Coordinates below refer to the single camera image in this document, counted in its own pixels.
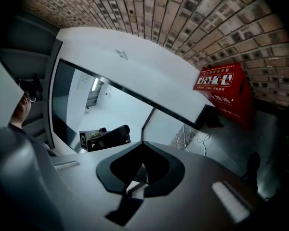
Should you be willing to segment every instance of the fluorescent light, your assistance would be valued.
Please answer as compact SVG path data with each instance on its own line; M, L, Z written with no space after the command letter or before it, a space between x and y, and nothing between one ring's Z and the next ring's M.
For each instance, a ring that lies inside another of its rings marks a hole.
M94 83L93 83L93 87L92 87L92 91L95 91L97 83L98 83L98 78L95 78Z

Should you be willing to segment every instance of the power cord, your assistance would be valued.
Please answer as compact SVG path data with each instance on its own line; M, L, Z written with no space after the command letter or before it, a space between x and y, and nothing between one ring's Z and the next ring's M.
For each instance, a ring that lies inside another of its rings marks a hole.
M183 125L183 138L184 138L184 146L185 146L185 149L189 152L187 146L186 146L186 141L185 141L185 123ZM198 143L202 143L203 145L203 148L204 148L204 156L207 155L207 148L206 146L204 145L204 142L207 141L208 139L210 138L210 135L209 134L205 134L203 135L202 139L197 139L197 142Z

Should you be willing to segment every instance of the person's neck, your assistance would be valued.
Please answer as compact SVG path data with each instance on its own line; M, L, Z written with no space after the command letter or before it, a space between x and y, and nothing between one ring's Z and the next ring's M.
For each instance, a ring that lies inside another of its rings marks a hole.
M20 129L22 129L22 122L16 121L16 120L14 120L13 118L11 118L10 123L11 123L12 125L14 125L15 127L18 127L18 128L20 128Z

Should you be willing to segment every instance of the black equipment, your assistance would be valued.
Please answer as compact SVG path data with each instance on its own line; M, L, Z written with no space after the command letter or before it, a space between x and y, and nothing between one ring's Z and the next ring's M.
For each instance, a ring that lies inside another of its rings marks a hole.
M16 83L20 86L20 88L24 92L28 92L30 101L34 102L37 98L37 91L42 92L43 87L40 84L39 77L37 74L33 75L32 81L22 80L20 78L16 78Z

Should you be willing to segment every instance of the fire extinguisher box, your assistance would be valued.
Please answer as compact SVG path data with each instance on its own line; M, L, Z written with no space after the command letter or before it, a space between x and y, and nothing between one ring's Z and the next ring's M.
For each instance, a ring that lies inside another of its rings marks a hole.
M252 128L256 110L240 63L202 70L193 90L202 93L225 117Z

